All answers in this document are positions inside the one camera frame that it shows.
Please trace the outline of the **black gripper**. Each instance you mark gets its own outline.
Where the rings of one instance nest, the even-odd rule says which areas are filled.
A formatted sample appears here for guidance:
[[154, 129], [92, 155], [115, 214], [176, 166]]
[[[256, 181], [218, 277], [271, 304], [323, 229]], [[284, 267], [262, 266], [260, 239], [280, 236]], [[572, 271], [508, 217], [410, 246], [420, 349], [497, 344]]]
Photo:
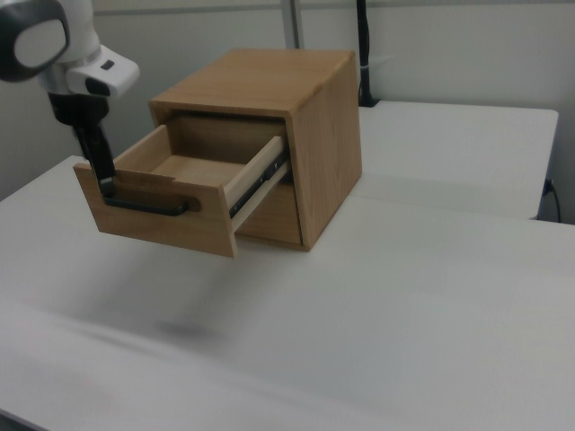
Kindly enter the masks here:
[[48, 97], [56, 120], [74, 128], [84, 158], [89, 161], [96, 176], [100, 192], [109, 198], [115, 167], [107, 137], [100, 125], [109, 113], [108, 101], [83, 94], [49, 93]]

